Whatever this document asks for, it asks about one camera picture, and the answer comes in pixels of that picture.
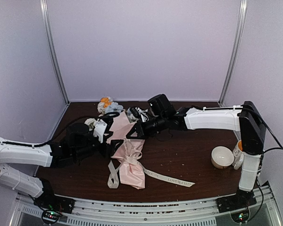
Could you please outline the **pink wrapping paper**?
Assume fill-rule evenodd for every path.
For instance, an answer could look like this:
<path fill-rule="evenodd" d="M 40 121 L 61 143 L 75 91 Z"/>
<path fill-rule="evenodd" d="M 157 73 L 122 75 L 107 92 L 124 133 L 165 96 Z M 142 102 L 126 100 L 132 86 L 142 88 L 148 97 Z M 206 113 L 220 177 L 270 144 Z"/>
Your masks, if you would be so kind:
<path fill-rule="evenodd" d="M 125 112 L 114 118 L 114 122 L 110 128 L 113 135 L 108 139 L 111 145 L 113 141 L 120 140 L 121 146 L 117 148 L 112 155 L 113 159 L 120 162 L 115 168 L 113 162 L 108 165 L 110 175 L 108 178 L 108 187 L 111 189 L 118 188 L 119 184 L 130 185 L 136 189 L 145 188 L 145 174 L 143 167 L 138 162 L 142 157 L 143 139 L 127 139 L 126 135 L 135 125 L 130 122 Z"/>

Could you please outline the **beige printed ribbon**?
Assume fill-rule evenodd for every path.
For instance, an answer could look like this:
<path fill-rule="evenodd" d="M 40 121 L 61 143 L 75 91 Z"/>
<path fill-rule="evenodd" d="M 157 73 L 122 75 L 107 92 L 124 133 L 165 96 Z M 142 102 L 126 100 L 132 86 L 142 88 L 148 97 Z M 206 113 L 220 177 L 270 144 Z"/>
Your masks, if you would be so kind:
<path fill-rule="evenodd" d="M 111 157 L 119 161 L 119 166 L 115 167 L 111 161 L 108 164 L 109 177 L 107 185 L 110 189 L 117 189 L 120 184 L 129 185 L 136 189 L 145 188 L 145 176 L 175 184 L 177 186 L 192 187 L 193 182 L 184 181 L 177 178 L 161 175 L 154 171 L 146 169 L 140 162 L 142 158 L 143 140 L 123 139 L 124 143 L 118 148 L 116 153 Z"/>

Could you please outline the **fake flower bouquet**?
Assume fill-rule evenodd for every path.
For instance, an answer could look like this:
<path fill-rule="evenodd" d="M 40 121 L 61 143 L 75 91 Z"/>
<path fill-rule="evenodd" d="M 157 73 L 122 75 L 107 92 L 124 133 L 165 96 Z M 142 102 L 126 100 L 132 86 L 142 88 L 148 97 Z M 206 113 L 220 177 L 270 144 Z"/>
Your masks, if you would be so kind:
<path fill-rule="evenodd" d="M 120 117 L 114 119 L 114 123 L 110 128 L 111 131 L 117 131 L 138 120 L 138 118 L 133 115 L 130 108 L 125 109 L 118 102 L 114 102 L 111 97 L 103 97 L 98 103 L 97 109 L 100 116 L 111 112 L 120 113 Z"/>

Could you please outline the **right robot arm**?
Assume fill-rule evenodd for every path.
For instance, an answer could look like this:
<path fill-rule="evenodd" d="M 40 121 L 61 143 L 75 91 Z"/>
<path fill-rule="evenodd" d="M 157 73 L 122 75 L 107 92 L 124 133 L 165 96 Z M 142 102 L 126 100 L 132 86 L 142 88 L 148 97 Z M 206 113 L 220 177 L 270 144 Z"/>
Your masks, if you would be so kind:
<path fill-rule="evenodd" d="M 159 94 L 148 100 L 153 117 L 145 122 L 138 121 L 126 138 L 145 140 L 163 130 L 176 130 L 195 135 L 198 130 L 204 141 L 212 145 L 212 138 L 239 132 L 244 155 L 241 177 L 232 203 L 242 208 L 250 201 L 255 182 L 260 172 L 264 154 L 264 141 L 267 126 L 251 101 L 232 107 L 180 107 L 174 108 L 166 95 Z"/>

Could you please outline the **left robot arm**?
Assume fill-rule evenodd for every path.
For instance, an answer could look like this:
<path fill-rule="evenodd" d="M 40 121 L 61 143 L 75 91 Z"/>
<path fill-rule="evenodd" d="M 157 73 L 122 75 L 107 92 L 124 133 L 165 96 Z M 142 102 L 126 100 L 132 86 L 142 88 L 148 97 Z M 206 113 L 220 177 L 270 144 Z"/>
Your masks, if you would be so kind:
<path fill-rule="evenodd" d="M 67 127 L 66 136 L 60 142 L 49 140 L 42 144 L 15 142 L 0 137 L 0 183 L 28 194 L 36 205 L 43 208 L 59 208 L 64 201 L 54 194 L 48 180 L 31 177 L 9 164 L 63 168 L 95 152 L 107 156 L 107 140 L 113 135 L 110 127 L 104 121 L 99 121 L 94 129 L 84 123 L 75 123 Z"/>

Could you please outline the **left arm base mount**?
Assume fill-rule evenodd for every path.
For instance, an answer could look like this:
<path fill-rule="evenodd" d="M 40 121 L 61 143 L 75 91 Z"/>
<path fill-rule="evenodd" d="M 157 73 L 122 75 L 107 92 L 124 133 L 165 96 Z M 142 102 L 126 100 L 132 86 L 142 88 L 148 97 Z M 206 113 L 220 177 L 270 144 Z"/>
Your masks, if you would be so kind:
<path fill-rule="evenodd" d="M 41 195 L 38 198 L 30 196 L 34 205 L 42 211 L 41 220 L 46 225 L 57 223 L 64 213 L 71 214 L 75 205 L 75 200 L 56 195 Z"/>

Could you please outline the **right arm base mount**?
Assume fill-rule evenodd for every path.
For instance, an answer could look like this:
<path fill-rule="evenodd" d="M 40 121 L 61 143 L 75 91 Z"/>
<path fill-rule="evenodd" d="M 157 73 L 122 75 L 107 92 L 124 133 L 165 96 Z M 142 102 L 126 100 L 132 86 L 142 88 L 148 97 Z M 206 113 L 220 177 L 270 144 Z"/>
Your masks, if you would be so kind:
<path fill-rule="evenodd" d="M 250 218 L 249 207 L 257 204 L 257 200 L 254 196 L 245 198 L 235 194 L 217 198 L 216 204 L 219 213 L 229 213 L 235 223 L 243 224 Z"/>

